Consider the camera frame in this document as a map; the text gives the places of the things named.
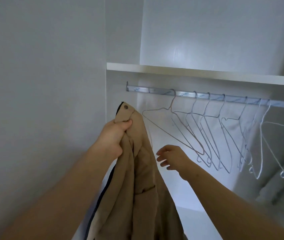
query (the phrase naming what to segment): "hand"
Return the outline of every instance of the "hand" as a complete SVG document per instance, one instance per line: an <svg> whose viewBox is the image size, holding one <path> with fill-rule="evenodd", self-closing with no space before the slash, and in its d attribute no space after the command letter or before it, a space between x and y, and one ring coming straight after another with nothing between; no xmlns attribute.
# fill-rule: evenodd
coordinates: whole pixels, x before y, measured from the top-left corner
<svg viewBox="0 0 284 240"><path fill-rule="evenodd" d="M124 132L130 128L132 120L126 122L114 123L114 120L106 123L94 143L98 150L102 150L107 154L107 157L114 161L118 158L123 150L120 147L120 141Z"/></svg>
<svg viewBox="0 0 284 240"><path fill-rule="evenodd" d="M193 163L177 145L166 145L162 147L156 155L159 156L156 160L158 162L162 161L160 164L161 167L169 165L167 170L176 170L181 178L183 178L184 172L189 168L190 164Z"/></svg>

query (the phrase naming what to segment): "white shelf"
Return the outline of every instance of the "white shelf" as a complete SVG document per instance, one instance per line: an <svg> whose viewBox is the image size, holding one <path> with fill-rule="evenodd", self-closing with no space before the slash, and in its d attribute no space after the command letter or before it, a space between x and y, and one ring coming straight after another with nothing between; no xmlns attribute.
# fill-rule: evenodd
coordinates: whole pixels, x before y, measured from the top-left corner
<svg viewBox="0 0 284 240"><path fill-rule="evenodd" d="M172 76L192 76L202 77L219 80L231 80L231 81L247 81L266 84L278 84L284 85L284 76L272 76L272 75L256 75L246 74L239 72L221 72L221 71L209 71L209 70L197 70L197 69L185 69L185 68L171 68L171 67L156 67L146 65L132 65L121 63L106 64L106 69L111 71L123 71L123 72L138 72L138 73L150 73L160 75L172 75Z"/></svg>

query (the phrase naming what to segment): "forearm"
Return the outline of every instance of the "forearm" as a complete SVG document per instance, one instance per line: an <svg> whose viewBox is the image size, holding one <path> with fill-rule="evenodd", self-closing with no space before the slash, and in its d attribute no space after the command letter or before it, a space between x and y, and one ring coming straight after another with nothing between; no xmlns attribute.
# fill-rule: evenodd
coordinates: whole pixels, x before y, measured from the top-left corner
<svg viewBox="0 0 284 240"><path fill-rule="evenodd" d="M112 162L109 157L93 145L54 188L5 230L1 239L71 239L99 191Z"/></svg>
<svg viewBox="0 0 284 240"><path fill-rule="evenodd" d="M224 240L284 239L284 228L260 214L195 163L181 175L187 180Z"/></svg>

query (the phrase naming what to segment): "clothes rail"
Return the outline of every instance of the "clothes rail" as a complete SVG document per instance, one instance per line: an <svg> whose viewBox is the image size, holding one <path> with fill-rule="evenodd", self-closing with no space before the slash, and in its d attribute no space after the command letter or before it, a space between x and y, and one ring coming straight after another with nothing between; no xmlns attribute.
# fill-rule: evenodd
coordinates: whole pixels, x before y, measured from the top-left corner
<svg viewBox="0 0 284 240"><path fill-rule="evenodd" d="M132 86L129 85L128 82L126 82L126 91L128 92L142 92L142 93L152 93L152 94L159 94L159 95L168 95L168 96L174 96L173 89L165 89L165 88L151 88L151 87L140 87L140 86ZM203 92L185 92L185 91L175 91L176 96L180 97L190 97L195 98L197 95L197 98L199 99L209 99L208 93ZM210 93L211 101L224 101L224 95L223 94L214 94ZM240 103L240 104L253 104L253 105L259 105L261 101L261 105L268 105L271 103L271 106L273 107L282 107L284 108L284 101L277 101L277 100L267 100L267 99L257 99L257 98L246 98L246 97L239 97L239 96L231 96L231 95L225 95L225 100L230 103Z"/></svg>

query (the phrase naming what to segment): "beige coat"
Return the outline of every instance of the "beige coat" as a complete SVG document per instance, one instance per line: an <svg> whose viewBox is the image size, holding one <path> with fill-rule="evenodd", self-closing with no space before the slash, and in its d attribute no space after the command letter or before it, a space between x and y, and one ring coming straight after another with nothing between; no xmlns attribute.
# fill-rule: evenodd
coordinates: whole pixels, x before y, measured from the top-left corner
<svg viewBox="0 0 284 240"><path fill-rule="evenodd" d="M157 168L143 118L122 103L115 122L133 120L92 216L87 240L185 239L175 204Z"/></svg>

